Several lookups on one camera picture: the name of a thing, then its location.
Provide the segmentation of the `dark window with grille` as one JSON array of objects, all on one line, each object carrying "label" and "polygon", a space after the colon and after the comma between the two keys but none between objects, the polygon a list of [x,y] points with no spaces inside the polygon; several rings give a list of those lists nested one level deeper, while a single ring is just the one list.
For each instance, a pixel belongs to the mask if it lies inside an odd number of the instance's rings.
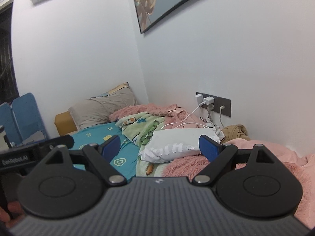
[{"label": "dark window with grille", "polygon": [[11,25],[13,3],[8,3],[1,9],[1,36],[0,36],[0,85],[1,104],[11,104],[19,97],[16,76],[13,65]]}]

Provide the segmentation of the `blue folding chair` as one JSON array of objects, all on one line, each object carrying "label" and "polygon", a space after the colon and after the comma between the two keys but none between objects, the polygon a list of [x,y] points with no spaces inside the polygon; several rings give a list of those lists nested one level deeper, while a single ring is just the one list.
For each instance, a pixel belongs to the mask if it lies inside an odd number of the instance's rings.
[{"label": "blue folding chair", "polygon": [[48,135],[32,93],[13,100],[12,104],[1,104],[1,125],[4,126],[9,142],[16,146],[23,145],[23,140],[37,131]]}]

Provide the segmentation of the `green cartoon fleece blanket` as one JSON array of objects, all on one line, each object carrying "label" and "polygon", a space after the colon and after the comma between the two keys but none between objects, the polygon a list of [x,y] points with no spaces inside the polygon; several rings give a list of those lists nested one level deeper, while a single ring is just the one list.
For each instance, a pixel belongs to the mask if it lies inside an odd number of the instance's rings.
[{"label": "green cartoon fleece blanket", "polygon": [[112,121],[138,148],[136,176],[161,177],[167,164],[142,161],[141,152],[153,137],[155,131],[172,128],[176,122],[175,113],[158,115],[148,111],[119,110],[112,114]]}]

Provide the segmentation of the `white t-shirt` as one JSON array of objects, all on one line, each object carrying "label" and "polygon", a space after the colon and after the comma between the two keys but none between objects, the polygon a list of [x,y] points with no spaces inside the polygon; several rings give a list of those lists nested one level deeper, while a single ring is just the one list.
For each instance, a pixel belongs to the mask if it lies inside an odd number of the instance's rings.
[{"label": "white t-shirt", "polygon": [[199,155],[201,135],[206,135],[217,143],[225,137],[219,128],[174,128],[155,131],[149,143],[139,152],[140,160],[166,163],[177,158]]}]

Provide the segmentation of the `white charger plug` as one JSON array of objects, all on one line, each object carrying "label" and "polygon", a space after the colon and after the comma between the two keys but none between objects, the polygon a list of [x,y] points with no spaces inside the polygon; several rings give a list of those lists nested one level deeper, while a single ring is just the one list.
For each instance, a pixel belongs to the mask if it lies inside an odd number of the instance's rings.
[{"label": "white charger plug", "polygon": [[195,96],[196,100],[197,100],[197,105],[201,106],[201,105],[211,105],[214,103],[215,99],[211,96],[207,96],[207,97],[203,97],[202,94],[197,94]]}]

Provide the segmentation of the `yellow wooden headboard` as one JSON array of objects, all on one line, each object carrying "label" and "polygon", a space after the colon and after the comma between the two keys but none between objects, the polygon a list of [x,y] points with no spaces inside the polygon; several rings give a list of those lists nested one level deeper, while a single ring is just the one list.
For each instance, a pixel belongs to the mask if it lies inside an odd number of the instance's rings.
[{"label": "yellow wooden headboard", "polygon": [[60,136],[77,131],[77,127],[69,111],[57,114],[55,116],[55,126]]}]

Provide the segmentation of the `tan crumpled garment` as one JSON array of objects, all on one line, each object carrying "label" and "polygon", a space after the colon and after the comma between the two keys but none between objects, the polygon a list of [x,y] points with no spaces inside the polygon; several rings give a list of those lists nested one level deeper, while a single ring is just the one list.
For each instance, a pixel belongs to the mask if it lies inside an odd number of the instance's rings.
[{"label": "tan crumpled garment", "polygon": [[234,140],[236,138],[241,138],[249,141],[250,138],[248,136],[247,129],[244,125],[229,125],[224,127],[221,132],[224,134],[223,139],[220,141],[221,144],[229,142],[230,140]]}]

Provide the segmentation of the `grey clothes on chair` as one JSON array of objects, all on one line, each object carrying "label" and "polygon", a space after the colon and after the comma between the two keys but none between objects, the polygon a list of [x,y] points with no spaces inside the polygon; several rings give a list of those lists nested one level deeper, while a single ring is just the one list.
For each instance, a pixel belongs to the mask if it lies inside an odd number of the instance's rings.
[{"label": "grey clothes on chair", "polygon": [[32,134],[29,138],[23,140],[23,145],[32,144],[40,141],[45,141],[46,136],[43,134],[42,131],[37,131],[34,134]]}]

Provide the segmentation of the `grey beige pillow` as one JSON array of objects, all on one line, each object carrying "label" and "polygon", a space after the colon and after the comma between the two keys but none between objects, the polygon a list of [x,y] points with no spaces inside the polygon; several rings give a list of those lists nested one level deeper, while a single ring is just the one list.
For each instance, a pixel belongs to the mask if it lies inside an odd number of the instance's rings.
[{"label": "grey beige pillow", "polygon": [[119,109],[136,105],[137,100],[129,83],[123,83],[107,93],[93,96],[69,108],[77,129],[110,122],[109,117]]}]

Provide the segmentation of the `grey wall socket panel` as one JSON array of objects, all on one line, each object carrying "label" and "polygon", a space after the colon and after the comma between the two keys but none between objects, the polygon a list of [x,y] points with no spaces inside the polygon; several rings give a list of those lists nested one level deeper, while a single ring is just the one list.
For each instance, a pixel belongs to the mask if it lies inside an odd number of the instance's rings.
[{"label": "grey wall socket panel", "polygon": [[222,98],[215,95],[210,95],[206,93],[196,92],[196,95],[202,95],[202,98],[198,100],[198,103],[202,102],[202,99],[207,97],[214,98],[214,103],[210,106],[211,111],[220,113],[221,115],[225,115],[227,117],[232,117],[231,113],[231,100],[227,98]]}]

